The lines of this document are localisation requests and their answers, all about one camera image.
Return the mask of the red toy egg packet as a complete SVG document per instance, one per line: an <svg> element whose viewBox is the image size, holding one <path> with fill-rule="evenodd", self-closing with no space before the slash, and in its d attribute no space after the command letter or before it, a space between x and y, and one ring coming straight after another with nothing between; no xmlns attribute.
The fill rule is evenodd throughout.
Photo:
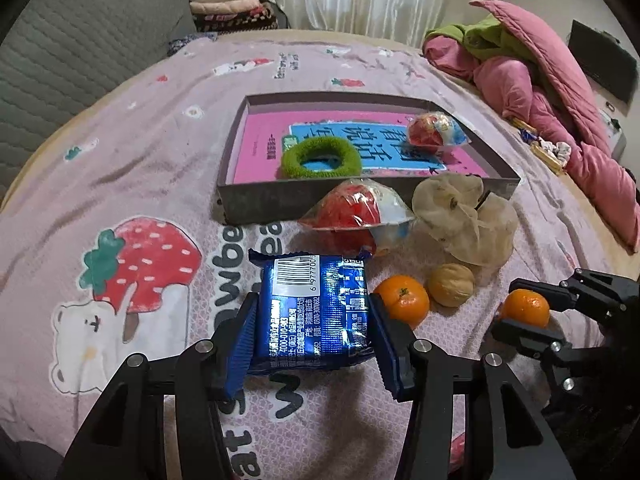
<svg viewBox="0 0 640 480"><path fill-rule="evenodd" d="M371 258L387 254L416 220L398 193L371 179L341 182L298 223L318 236L331 254Z"/></svg>
<svg viewBox="0 0 640 480"><path fill-rule="evenodd" d="M432 154L449 153L470 143L456 118L444 112L427 112L416 116L407 128L408 142Z"/></svg>

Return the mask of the snack wrappers pile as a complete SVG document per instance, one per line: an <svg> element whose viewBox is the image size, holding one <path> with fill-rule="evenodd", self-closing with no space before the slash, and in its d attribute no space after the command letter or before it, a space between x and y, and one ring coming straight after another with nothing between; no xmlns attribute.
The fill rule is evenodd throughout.
<svg viewBox="0 0 640 480"><path fill-rule="evenodd" d="M572 148L567 143L544 140L534 127L516 117L512 117L510 123L537 158L557 176L564 174L572 154Z"/></svg>

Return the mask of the orange tangerine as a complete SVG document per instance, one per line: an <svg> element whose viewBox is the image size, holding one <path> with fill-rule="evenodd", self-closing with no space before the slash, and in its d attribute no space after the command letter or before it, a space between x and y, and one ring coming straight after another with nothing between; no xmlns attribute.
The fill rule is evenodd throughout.
<svg viewBox="0 0 640 480"><path fill-rule="evenodd" d="M546 328L550 320L550 306L547 299L538 292L519 288L506 296L499 318Z"/></svg>
<svg viewBox="0 0 640 480"><path fill-rule="evenodd" d="M423 285L408 275L393 275L375 287L390 318L415 330L430 312L430 297Z"/></svg>

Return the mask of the green fuzzy scrunchie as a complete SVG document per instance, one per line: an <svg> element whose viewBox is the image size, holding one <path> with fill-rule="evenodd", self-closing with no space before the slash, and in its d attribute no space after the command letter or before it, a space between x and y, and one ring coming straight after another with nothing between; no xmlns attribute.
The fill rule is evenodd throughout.
<svg viewBox="0 0 640 480"><path fill-rule="evenodd" d="M303 140L286 150L280 161L281 176L294 180L358 177L361 171L356 148L337 136Z"/></svg>

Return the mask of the beige sheer scrunchie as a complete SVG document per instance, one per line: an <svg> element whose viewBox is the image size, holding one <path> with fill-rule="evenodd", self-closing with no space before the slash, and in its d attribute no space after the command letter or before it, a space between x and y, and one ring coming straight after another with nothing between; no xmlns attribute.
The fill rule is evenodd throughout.
<svg viewBox="0 0 640 480"><path fill-rule="evenodd" d="M454 258L473 266L503 266L513 252L518 216L477 176L446 172L414 189L411 208L426 232Z"/></svg>

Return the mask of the beige walnut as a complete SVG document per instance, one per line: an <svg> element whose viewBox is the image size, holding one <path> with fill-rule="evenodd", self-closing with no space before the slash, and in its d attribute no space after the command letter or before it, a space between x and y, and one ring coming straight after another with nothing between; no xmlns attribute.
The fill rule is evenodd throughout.
<svg viewBox="0 0 640 480"><path fill-rule="evenodd" d="M441 306L457 308L474 295L475 276L466 266L444 263L432 271L427 291Z"/></svg>

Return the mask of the pink strawberry print bedsheet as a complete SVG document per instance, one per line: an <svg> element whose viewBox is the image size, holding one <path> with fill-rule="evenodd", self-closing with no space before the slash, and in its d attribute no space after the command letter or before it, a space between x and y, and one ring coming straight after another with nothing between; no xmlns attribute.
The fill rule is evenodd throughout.
<svg viewBox="0 0 640 480"><path fill-rule="evenodd" d="M514 278L556 282L608 255L574 193L475 93L413 50L358 39L198 40L97 102L32 158L1 211L1 431L47 477L128 354L172 356L258 284L250 250L307 250L295 222L226 226L224 144L252 94L367 92L454 112L516 172L509 261L421 336L474 358Z"/></svg>

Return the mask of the pink and blue workbook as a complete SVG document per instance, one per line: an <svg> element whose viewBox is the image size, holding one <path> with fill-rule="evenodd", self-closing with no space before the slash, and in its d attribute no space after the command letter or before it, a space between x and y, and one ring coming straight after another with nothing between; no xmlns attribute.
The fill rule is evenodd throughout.
<svg viewBox="0 0 640 480"><path fill-rule="evenodd" d="M227 181L271 182L280 178L282 153L303 140L337 136L358 152L368 176L431 176L445 171L486 177L469 144L442 155L425 154L408 144L410 115L356 110L287 110L250 113L236 129Z"/></svg>

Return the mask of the stack of folded blankets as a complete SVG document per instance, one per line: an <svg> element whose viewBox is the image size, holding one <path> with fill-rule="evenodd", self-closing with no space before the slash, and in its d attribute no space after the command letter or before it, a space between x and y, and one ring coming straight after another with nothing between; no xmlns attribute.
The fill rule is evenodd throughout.
<svg viewBox="0 0 640 480"><path fill-rule="evenodd" d="M198 32L225 35L279 28L268 0L190 0L190 11Z"/></svg>

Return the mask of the black television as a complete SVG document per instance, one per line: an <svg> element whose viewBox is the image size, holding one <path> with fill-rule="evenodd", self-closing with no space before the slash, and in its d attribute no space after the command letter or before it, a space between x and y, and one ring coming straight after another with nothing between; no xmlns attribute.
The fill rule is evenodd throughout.
<svg viewBox="0 0 640 480"><path fill-rule="evenodd" d="M619 101L631 103L638 86L638 62L614 37L572 21L567 47L588 77Z"/></svg>

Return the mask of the blue biscuit packet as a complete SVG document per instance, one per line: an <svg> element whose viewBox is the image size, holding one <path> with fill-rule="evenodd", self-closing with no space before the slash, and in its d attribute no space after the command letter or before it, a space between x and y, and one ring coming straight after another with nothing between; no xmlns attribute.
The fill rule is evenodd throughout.
<svg viewBox="0 0 640 480"><path fill-rule="evenodd" d="M364 261L252 250L260 269L250 374L338 370L372 356Z"/></svg>

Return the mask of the grey cardboard tray box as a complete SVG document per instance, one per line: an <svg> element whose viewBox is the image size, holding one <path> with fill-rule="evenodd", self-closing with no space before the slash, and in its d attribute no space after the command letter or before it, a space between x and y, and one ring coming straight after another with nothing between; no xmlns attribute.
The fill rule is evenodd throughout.
<svg viewBox="0 0 640 480"><path fill-rule="evenodd" d="M462 144L429 153L410 145L408 127L425 113L442 113ZM309 139L343 139L354 154L311 157L308 178L289 178L283 154ZM337 186L342 167L393 188L409 203L416 186L445 172L472 174L486 190L510 198L520 178L464 118L437 103L359 92L280 92L247 96L222 155L216 205L232 226L296 220Z"/></svg>

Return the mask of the green blanket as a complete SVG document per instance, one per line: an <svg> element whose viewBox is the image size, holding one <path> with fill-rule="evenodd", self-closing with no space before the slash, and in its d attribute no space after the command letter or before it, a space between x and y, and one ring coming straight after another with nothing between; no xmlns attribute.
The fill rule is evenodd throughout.
<svg viewBox="0 0 640 480"><path fill-rule="evenodd" d="M499 55L529 62L536 61L529 48L491 14L475 24L451 23L432 29L425 35L424 46L432 39L440 37L454 40L481 61Z"/></svg>

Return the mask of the pink quilted duvet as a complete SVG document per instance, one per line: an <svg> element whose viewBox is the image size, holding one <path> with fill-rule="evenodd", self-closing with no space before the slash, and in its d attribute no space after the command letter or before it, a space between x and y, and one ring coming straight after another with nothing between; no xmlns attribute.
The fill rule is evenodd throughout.
<svg viewBox="0 0 640 480"><path fill-rule="evenodd" d="M521 40L535 62L494 56L481 61L449 38L434 38L423 54L442 72L469 81L502 118L516 117L546 141L572 148L566 172L630 250L639 248L639 204L630 174L613 158L590 84L560 36L513 3L478 0Z"/></svg>

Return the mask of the grey quilted headboard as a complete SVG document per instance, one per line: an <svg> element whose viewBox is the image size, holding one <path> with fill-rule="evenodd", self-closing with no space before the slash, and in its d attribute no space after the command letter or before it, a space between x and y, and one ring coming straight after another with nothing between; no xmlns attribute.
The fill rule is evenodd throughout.
<svg viewBox="0 0 640 480"><path fill-rule="evenodd" d="M1 43L1 188L76 115L168 55L190 0L30 0Z"/></svg>

